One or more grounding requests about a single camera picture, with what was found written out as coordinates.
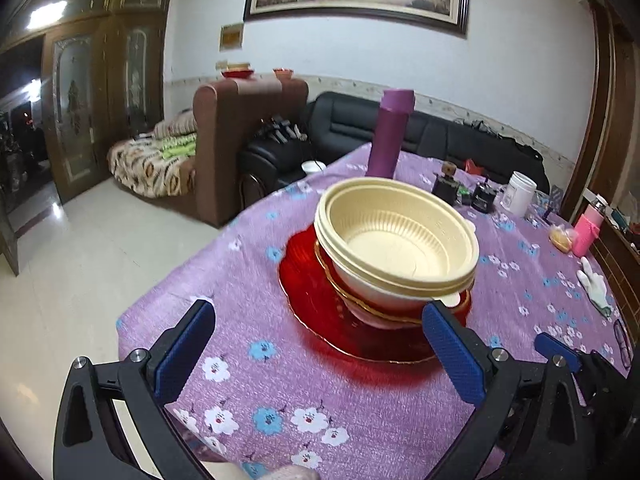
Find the purple thermos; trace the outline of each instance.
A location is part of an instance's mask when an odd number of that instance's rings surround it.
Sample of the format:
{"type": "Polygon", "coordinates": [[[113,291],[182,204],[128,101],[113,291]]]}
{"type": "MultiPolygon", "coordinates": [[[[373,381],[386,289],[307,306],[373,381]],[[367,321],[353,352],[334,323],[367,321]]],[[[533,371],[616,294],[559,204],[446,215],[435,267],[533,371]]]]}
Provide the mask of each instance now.
{"type": "Polygon", "coordinates": [[[380,101],[366,176],[394,177],[406,124],[414,108],[413,90],[385,90],[380,101]]]}

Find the white floor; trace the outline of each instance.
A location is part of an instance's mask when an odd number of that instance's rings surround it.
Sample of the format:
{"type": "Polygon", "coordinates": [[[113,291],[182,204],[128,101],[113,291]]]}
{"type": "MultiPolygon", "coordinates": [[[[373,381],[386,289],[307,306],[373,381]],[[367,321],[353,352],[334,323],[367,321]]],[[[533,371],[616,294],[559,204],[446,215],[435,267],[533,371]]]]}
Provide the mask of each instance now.
{"type": "MultiPolygon", "coordinates": [[[[0,255],[0,416],[45,480],[72,360],[117,360],[118,316],[217,232],[108,180],[18,240],[20,276],[0,255]]],[[[118,404],[141,466],[159,476],[118,404]]],[[[219,479],[246,478],[230,464],[213,471],[219,479]]]]}

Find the white glove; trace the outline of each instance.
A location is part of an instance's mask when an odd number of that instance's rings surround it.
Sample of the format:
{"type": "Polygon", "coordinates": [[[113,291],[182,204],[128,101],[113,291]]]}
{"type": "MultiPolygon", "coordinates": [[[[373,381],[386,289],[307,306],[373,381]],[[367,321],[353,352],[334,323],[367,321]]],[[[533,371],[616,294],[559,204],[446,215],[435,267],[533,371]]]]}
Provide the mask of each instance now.
{"type": "Polygon", "coordinates": [[[580,262],[582,263],[584,272],[579,270],[576,274],[578,275],[578,280],[580,280],[580,283],[584,287],[587,296],[591,300],[591,303],[594,304],[598,309],[598,312],[604,317],[611,316],[611,307],[609,306],[609,303],[607,303],[606,299],[607,285],[604,281],[604,276],[593,272],[591,264],[584,256],[580,258],[580,262]]]}

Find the table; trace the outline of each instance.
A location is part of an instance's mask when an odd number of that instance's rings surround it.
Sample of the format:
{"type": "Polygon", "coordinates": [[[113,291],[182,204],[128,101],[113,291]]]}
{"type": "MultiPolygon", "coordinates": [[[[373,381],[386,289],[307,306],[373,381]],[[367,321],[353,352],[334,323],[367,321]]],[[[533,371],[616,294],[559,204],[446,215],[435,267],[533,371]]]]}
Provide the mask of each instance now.
{"type": "MultiPolygon", "coordinates": [[[[123,358],[149,348],[195,298],[214,303],[216,331],[167,408],[252,478],[293,462],[325,480],[420,480],[472,412],[436,360],[350,360],[307,332],[287,307],[277,274],[287,240],[312,223],[328,186],[364,174],[369,150],[360,147],[244,211],[116,324],[123,358]]],[[[396,178],[431,190],[440,164],[401,153],[396,178]]],[[[456,178],[470,189],[480,179],[460,170],[456,178]]],[[[623,371],[612,326],[617,307],[604,319],[591,306],[575,275],[579,260],[553,247],[544,224],[513,219],[500,206],[493,215],[459,211],[476,225],[480,247],[470,328],[487,344],[532,361],[544,361],[533,339],[549,332],[574,348],[598,350],[623,371]]],[[[498,463],[492,454],[485,467],[498,463]]]]}

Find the pillow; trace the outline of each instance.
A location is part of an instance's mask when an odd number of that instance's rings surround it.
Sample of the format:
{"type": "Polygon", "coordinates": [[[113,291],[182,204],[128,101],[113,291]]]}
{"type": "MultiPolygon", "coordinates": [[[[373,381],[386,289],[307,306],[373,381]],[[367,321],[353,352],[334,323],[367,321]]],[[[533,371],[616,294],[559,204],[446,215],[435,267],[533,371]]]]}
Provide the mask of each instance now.
{"type": "Polygon", "coordinates": [[[198,127],[193,116],[193,110],[181,112],[172,119],[165,119],[156,124],[154,128],[155,139],[165,139],[167,137],[177,137],[196,132],[198,127]]]}

